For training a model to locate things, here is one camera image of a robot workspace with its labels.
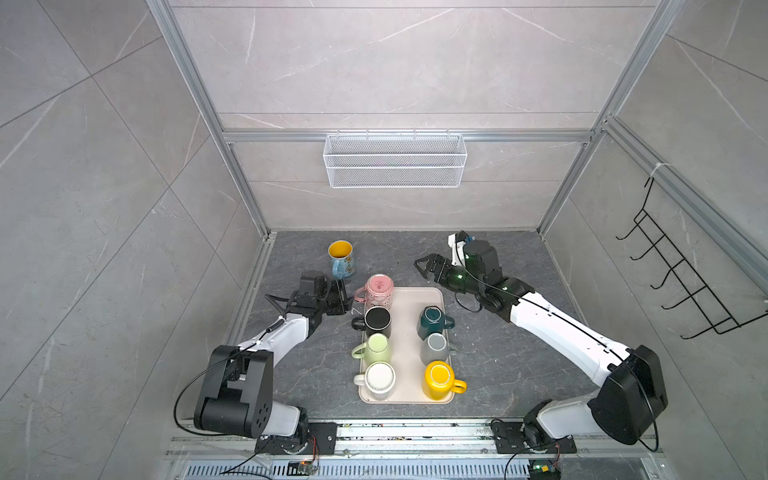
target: mug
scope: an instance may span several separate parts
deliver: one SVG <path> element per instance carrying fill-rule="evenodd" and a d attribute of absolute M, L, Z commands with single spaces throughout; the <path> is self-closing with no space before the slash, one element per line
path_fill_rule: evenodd
<path fill-rule="evenodd" d="M 383 306 L 388 309 L 392 305 L 392 292 L 395 282 L 387 275 L 377 273 L 371 276 L 365 285 L 355 292 L 355 301 L 365 303 L 366 310 L 372 306 Z"/>
<path fill-rule="evenodd" d="M 424 340 L 432 333 L 442 333 L 444 329 L 452 329 L 456 322 L 450 316 L 445 315 L 437 306 L 428 306 L 422 312 L 416 330 L 419 338 Z"/>
<path fill-rule="evenodd" d="M 437 360 L 427 365 L 422 380 L 422 388 L 430 399 L 442 400 L 448 395 L 448 392 L 466 392 L 467 383 L 454 377 L 453 369 L 448 363 Z"/>
<path fill-rule="evenodd" d="M 365 319 L 359 316 L 352 320 L 352 328 L 360 332 L 365 331 L 369 338 L 374 333 L 383 333 L 385 337 L 389 338 L 392 333 L 392 319 L 389 310 L 383 306 L 372 306 L 366 312 Z"/>
<path fill-rule="evenodd" d="M 381 333 L 374 333 L 368 337 L 367 342 L 360 343 L 352 350 L 352 358 L 364 359 L 368 365 L 376 362 L 388 362 L 392 359 L 389 340 Z"/>
<path fill-rule="evenodd" d="M 328 247 L 328 254 L 333 258 L 333 278 L 342 279 L 355 273 L 355 257 L 352 256 L 352 244 L 346 240 L 337 240 Z"/>
<path fill-rule="evenodd" d="M 386 399 L 395 386 L 395 369 L 387 362 L 372 363 L 365 373 L 355 375 L 355 385 L 364 385 L 377 400 Z"/>
<path fill-rule="evenodd" d="M 424 365 L 429 365 L 435 360 L 444 362 L 448 359 L 448 340 L 442 335 L 442 333 L 430 333 L 424 343 L 422 343 L 422 350 L 419 352 L 419 358 L 422 359 Z"/>

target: pink mug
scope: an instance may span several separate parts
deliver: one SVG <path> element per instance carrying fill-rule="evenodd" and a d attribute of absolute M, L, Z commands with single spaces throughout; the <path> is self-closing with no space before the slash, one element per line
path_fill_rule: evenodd
<path fill-rule="evenodd" d="M 364 286 L 355 292 L 355 301 L 365 303 L 366 310 L 372 306 L 383 306 L 389 310 L 392 304 L 392 292 L 395 290 L 395 282 L 387 275 L 377 273 L 371 276 Z"/>

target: pink mug handle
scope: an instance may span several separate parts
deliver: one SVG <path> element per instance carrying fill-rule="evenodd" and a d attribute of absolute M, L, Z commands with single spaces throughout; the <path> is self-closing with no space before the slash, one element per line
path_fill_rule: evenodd
<path fill-rule="evenodd" d="M 366 302 L 366 297 L 365 296 L 363 296 L 362 298 L 358 297 L 358 295 L 361 292 L 365 292 L 365 291 L 366 291 L 365 286 L 361 286 L 359 289 L 355 290 L 355 301 L 356 302 L 360 302 L 360 303 L 365 303 Z"/>

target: black hook rack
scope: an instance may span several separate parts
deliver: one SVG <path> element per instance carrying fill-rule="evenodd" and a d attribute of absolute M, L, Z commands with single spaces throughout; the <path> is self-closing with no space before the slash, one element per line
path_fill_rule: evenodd
<path fill-rule="evenodd" d="M 739 322 L 738 320 L 736 320 L 736 318 L 733 317 L 733 314 L 726 308 L 725 305 L 723 305 L 723 302 L 720 301 L 720 299 L 717 297 L 715 292 L 710 288 L 710 286 L 707 284 L 707 282 L 705 282 L 704 279 L 701 278 L 701 275 L 696 271 L 694 266 L 691 265 L 691 263 L 688 261 L 688 259 L 685 257 L 685 255 L 683 255 L 683 253 L 680 252 L 680 249 L 677 248 L 677 245 L 674 244 L 672 239 L 669 238 L 669 236 L 664 232 L 664 230 L 661 229 L 659 224 L 656 223 L 656 220 L 654 220 L 654 218 L 647 212 L 647 210 L 645 210 L 645 205 L 647 204 L 648 196 L 650 195 L 650 189 L 653 186 L 654 186 L 654 179 L 652 177 L 649 177 L 648 180 L 646 180 L 645 185 L 643 186 L 643 188 L 645 188 L 645 187 L 648 188 L 648 191 L 645 194 L 645 200 L 643 200 L 643 207 L 640 209 L 639 212 L 637 212 L 637 215 L 635 215 L 634 218 L 632 219 L 632 221 L 634 222 L 634 227 L 632 227 L 632 230 L 629 230 L 629 233 L 627 233 L 623 237 L 616 237 L 616 240 L 626 240 L 627 237 L 629 237 L 632 234 L 632 232 L 634 232 L 635 230 L 639 230 L 640 232 L 642 232 L 642 234 L 645 236 L 645 238 L 650 242 L 650 247 L 648 248 L 648 250 L 645 250 L 643 252 L 643 254 L 640 255 L 638 258 L 630 257 L 630 259 L 632 259 L 632 260 L 640 260 L 641 258 L 645 257 L 649 252 L 651 252 L 652 250 L 655 250 L 656 253 L 659 254 L 659 257 L 661 257 L 661 259 L 664 261 L 664 263 L 667 264 L 667 268 L 669 269 L 669 270 L 667 270 L 667 274 L 664 275 L 664 279 L 661 280 L 661 283 L 658 286 L 651 285 L 650 288 L 652 288 L 654 290 L 659 290 L 667 282 L 667 279 L 670 277 L 670 275 L 674 275 L 674 277 L 677 279 L 677 281 L 680 283 L 680 285 L 683 286 L 683 289 L 685 290 L 685 293 L 687 294 L 685 296 L 685 298 L 683 298 L 681 301 L 675 303 L 673 306 L 662 306 L 661 308 L 664 309 L 664 310 L 672 310 L 674 307 L 679 306 L 681 303 L 683 303 L 686 300 L 690 299 L 691 301 L 694 302 L 694 304 L 699 309 L 701 314 L 704 316 L 704 318 L 710 324 L 709 327 L 707 327 L 706 329 L 701 330 L 699 333 L 696 333 L 696 334 L 691 335 L 691 336 L 680 335 L 680 338 L 685 339 L 685 340 L 690 340 L 690 339 L 696 338 L 697 336 L 701 335 L 702 333 L 708 332 L 710 330 L 714 330 L 715 333 L 717 333 L 718 335 L 723 335 L 724 333 L 728 333 L 731 330 L 734 330 L 734 329 L 737 329 L 737 328 L 741 328 L 742 326 L 745 326 L 748 323 L 752 323 L 755 320 L 758 320 L 758 319 L 761 319 L 761 318 L 763 318 L 765 316 L 768 316 L 768 310 L 766 310 L 766 312 L 763 315 L 756 316 L 756 317 L 754 317 L 752 319 L 747 320 L 746 322 Z M 650 238 L 648 233 L 641 226 L 641 223 L 643 222 L 643 220 L 646 220 L 646 219 L 648 219 L 651 223 L 653 223 L 653 225 L 661 232 L 661 237 L 659 237 L 655 241 Z M 675 249 L 675 251 L 677 251 L 677 254 L 680 255 L 680 257 L 682 258 L 682 260 L 680 260 L 679 262 L 676 262 L 674 265 L 672 265 L 670 263 L 670 261 L 661 252 L 661 250 L 659 250 L 658 244 L 659 244 L 659 242 L 661 242 L 664 239 L 667 239 L 667 242 L 669 242 L 669 244 Z M 690 289 L 688 288 L 688 286 L 685 284 L 685 282 L 680 278 L 679 275 L 677 275 L 677 272 L 675 271 L 675 269 L 678 268 L 680 265 L 683 265 L 683 264 L 688 265 L 688 267 L 691 269 L 691 271 L 696 274 L 696 277 L 698 277 L 699 281 L 703 284 L 703 286 L 701 288 L 691 292 Z M 701 293 L 701 292 L 709 293 L 717 301 L 717 303 L 720 304 L 720 307 L 722 307 L 723 310 L 725 311 L 725 313 L 727 314 L 727 317 L 725 319 L 723 319 L 723 320 L 721 320 L 721 321 L 719 321 L 717 323 L 714 323 L 710 319 L 710 317 L 704 312 L 704 309 L 701 307 L 699 302 L 696 300 L 695 295 L 697 295 L 698 293 Z M 717 327 L 723 325 L 725 322 L 728 322 L 729 320 L 732 320 L 735 325 L 725 326 L 725 327 L 723 327 L 724 329 L 718 329 L 717 328 Z"/>

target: dark green mug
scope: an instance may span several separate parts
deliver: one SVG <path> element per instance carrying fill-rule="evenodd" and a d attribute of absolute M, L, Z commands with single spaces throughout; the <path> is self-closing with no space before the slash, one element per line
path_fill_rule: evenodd
<path fill-rule="evenodd" d="M 452 329 L 455 325 L 453 318 L 445 315 L 440 307 L 433 305 L 422 311 L 416 330 L 419 332 L 419 338 L 424 340 L 432 333 L 442 333 L 444 329 Z"/>

